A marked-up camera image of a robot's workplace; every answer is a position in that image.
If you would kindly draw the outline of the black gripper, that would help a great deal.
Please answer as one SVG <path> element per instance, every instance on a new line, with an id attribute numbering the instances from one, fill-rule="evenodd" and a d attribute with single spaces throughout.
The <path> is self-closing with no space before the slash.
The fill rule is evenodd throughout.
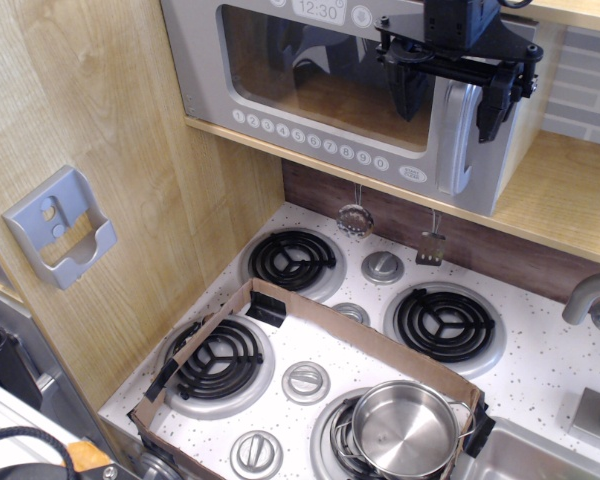
<path id="1" fill-rule="evenodd" d="M 537 87 L 543 49 L 508 29 L 501 9 L 528 1 L 425 1 L 416 14 L 383 15 L 375 23 L 394 106 L 414 119 L 429 88 L 428 75 L 482 87 L 476 125 L 479 142 L 494 141 L 521 97 Z"/>

